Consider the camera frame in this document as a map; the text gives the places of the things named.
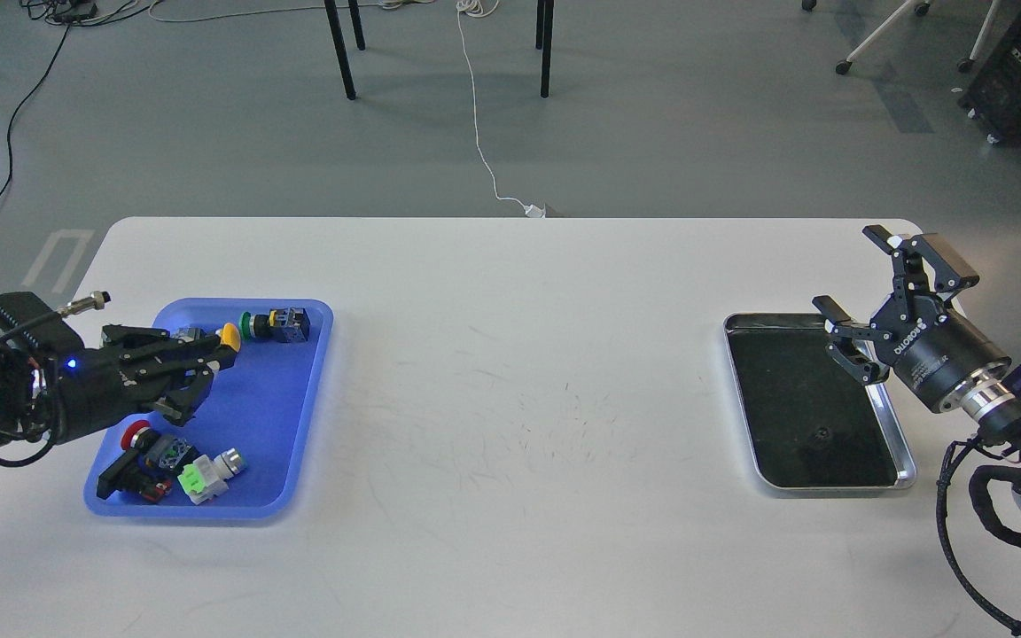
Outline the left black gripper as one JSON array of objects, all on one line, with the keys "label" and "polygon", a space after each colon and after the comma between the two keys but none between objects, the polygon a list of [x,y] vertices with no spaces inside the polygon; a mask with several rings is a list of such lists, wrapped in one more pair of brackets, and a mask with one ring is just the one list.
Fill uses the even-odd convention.
[{"label": "left black gripper", "polygon": [[[238,352],[220,344],[215,335],[181,342],[159,328],[106,324],[102,348],[81,348],[54,359],[60,411],[54,443],[81,439],[151,409],[173,425],[187,425],[209,396],[216,373],[234,366],[236,358]],[[159,378],[178,379],[161,394]]]}]

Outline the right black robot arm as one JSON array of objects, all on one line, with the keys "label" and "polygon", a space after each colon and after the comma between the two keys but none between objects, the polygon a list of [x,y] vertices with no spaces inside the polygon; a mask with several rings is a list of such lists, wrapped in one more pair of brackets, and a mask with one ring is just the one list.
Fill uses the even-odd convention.
[{"label": "right black robot arm", "polygon": [[949,566],[981,610],[1021,637],[1021,621],[982,596],[954,555],[947,530],[947,492],[965,456],[979,452],[988,463],[968,484],[972,508],[996,538],[1021,549],[1021,363],[953,307],[979,275],[939,234],[894,235],[879,225],[864,235],[892,262],[892,290],[868,323],[859,323],[830,296],[815,296],[825,316],[828,353],[866,386],[891,373],[929,411],[964,409],[976,435],[949,444],[937,480],[936,524]]}]

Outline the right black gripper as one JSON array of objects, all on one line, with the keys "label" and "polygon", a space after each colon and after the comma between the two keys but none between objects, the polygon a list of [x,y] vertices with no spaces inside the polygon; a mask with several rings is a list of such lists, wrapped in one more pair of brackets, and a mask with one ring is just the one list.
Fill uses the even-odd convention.
[{"label": "right black gripper", "polygon": [[[1008,371],[1009,356],[947,304],[978,285],[980,275],[943,236],[894,235],[880,225],[864,226],[862,234],[892,260],[892,293],[872,316],[876,328],[856,323],[830,295],[814,296],[812,304],[825,318],[827,351],[840,369],[863,386],[884,383],[892,369],[933,413],[959,408],[959,387],[973,373],[1001,377]],[[916,316],[903,318],[900,307],[911,304]],[[858,342],[876,342],[883,363],[864,354]]]}]

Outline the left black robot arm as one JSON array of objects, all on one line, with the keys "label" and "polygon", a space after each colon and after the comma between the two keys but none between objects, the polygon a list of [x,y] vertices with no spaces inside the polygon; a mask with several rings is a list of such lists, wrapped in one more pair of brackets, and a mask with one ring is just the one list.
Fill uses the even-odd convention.
[{"label": "left black robot arm", "polygon": [[[32,441],[45,455],[150,412],[182,427],[242,348],[232,323],[186,336],[106,324],[101,347],[88,348],[67,318],[109,301],[109,293],[95,291],[54,308],[31,292],[0,294],[0,446]],[[0,457],[0,467],[31,463]]]}]

